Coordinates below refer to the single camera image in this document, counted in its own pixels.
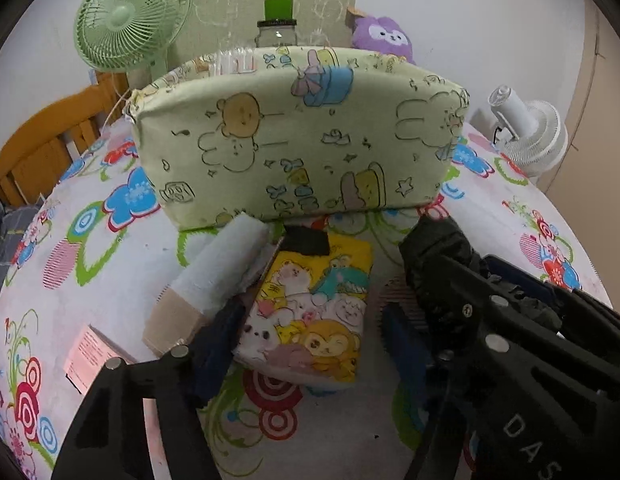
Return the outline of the pink paper packet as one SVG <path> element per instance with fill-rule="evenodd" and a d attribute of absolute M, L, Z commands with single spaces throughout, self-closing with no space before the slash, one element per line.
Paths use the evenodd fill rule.
<path fill-rule="evenodd" d="M 72 344 L 64 363 L 64 373 L 81 396 L 92 386 L 94 379 L 111 358 L 135 363 L 133 356 L 91 325 L 84 325 Z"/>

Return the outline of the yellow cartoon tissue pack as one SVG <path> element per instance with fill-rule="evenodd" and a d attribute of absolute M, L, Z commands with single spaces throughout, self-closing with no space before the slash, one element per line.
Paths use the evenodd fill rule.
<path fill-rule="evenodd" d="M 326 390 L 349 387 L 361 360 L 372 245 L 287 226 L 249 310 L 235 360 Z"/>

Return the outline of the white gauze roll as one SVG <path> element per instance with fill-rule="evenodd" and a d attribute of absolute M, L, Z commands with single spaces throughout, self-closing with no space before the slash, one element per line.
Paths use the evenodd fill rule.
<path fill-rule="evenodd" d="M 142 341 L 157 356 L 189 344 L 227 300 L 258 278 L 271 251 L 270 229 L 240 214 L 211 238 L 201 253 L 161 292 Z"/>

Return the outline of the clear plastic packet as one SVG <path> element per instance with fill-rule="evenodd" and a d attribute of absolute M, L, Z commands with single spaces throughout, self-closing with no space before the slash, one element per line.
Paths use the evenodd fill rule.
<path fill-rule="evenodd" d="M 212 76 L 252 74 L 256 70 L 255 51 L 245 47 L 215 52 L 209 68 Z"/>

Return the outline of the white clip fan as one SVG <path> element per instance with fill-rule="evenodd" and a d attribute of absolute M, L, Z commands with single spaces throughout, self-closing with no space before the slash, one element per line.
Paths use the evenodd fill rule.
<path fill-rule="evenodd" d="M 542 177 L 564 158 L 569 135 L 554 105 L 523 101 L 506 84 L 492 91 L 488 105 L 496 118 L 494 144 L 528 178 Z"/>

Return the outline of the yellow-green fabric storage basket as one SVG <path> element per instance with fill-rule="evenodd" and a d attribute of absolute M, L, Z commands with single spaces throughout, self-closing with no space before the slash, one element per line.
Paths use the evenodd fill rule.
<path fill-rule="evenodd" d="M 462 86 L 374 51 L 254 51 L 255 73 L 212 76 L 211 54 L 128 102 L 142 166 L 178 228 L 435 199 L 469 107 Z"/>

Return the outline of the floral tablecloth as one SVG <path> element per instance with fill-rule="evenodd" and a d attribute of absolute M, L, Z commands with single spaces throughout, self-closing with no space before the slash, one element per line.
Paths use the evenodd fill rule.
<path fill-rule="evenodd" d="M 314 226 L 372 244 L 369 295 L 378 298 L 401 273 L 400 242 L 422 216 L 453 218 L 479 252 L 541 280 L 608 297 L 552 202 L 471 127 L 430 205 L 334 214 Z M 142 333 L 150 311 L 210 237 L 177 230 L 159 208 L 125 122 L 65 172 L 26 229 L 0 293 L 0 442 L 21 476 L 52 474 L 81 403 L 64 373 L 81 328 L 91 325 L 135 361 L 148 360 Z M 234 366 L 201 422 L 226 479 L 398 479 L 421 429 L 374 310 L 352 388 L 323 393 Z"/>

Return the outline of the purple plush bunny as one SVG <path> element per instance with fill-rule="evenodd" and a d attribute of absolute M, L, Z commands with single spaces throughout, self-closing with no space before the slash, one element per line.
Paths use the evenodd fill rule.
<path fill-rule="evenodd" d="M 410 37 L 392 18 L 372 15 L 354 20 L 352 47 L 355 49 L 393 54 L 414 64 L 413 44 Z"/>

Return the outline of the grey plaid pillow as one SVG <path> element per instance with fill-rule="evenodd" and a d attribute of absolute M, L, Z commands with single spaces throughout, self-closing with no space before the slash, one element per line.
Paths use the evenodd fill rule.
<path fill-rule="evenodd" d="M 0 293 L 5 283 L 16 272 L 13 258 L 26 229 L 42 206 L 40 200 L 34 205 L 10 208 L 0 201 Z"/>

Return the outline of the glass mason jar mug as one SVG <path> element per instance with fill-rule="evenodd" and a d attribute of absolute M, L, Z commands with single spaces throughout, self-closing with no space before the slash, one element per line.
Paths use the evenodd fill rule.
<path fill-rule="evenodd" d="M 275 18 L 257 22 L 258 35 L 255 36 L 257 48 L 289 47 L 298 44 L 297 21 L 293 18 Z"/>

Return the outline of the green plastic cup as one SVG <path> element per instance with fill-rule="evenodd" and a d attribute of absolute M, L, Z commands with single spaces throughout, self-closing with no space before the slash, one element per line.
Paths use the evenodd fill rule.
<path fill-rule="evenodd" d="M 266 21 L 291 21 L 293 19 L 293 0 L 264 0 L 263 9 Z"/>

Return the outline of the wooden bed headboard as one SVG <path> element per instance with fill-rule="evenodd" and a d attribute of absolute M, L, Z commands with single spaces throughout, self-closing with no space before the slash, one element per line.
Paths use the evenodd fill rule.
<path fill-rule="evenodd" d="M 71 164 L 71 148 L 83 154 L 100 137 L 98 117 L 121 116 L 124 73 L 97 73 L 96 82 L 56 101 L 28 119 L 0 151 L 0 201 L 34 204 L 48 196 Z"/>

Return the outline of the green patterned cardboard panel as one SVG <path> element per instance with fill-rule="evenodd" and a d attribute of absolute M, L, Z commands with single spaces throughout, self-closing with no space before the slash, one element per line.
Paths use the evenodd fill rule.
<path fill-rule="evenodd" d="M 275 18 L 296 22 L 301 46 L 348 47 L 348 10 L 355 0 L 191 0 L 187 19 L 168 50 L 176 66 L 198 55 L 255 47 L 258 24 Z"/>

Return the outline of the green desk fan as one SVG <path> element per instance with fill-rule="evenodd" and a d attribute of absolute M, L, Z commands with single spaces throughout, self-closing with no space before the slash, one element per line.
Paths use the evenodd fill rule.
<path fill-rule="evenodd" d="M 75 47 L 99 72 L 147 67 L 157 79 L 168 72 L 168 49 L 190 7 L 191 0 L 83 0 L 75 18 Z"/>

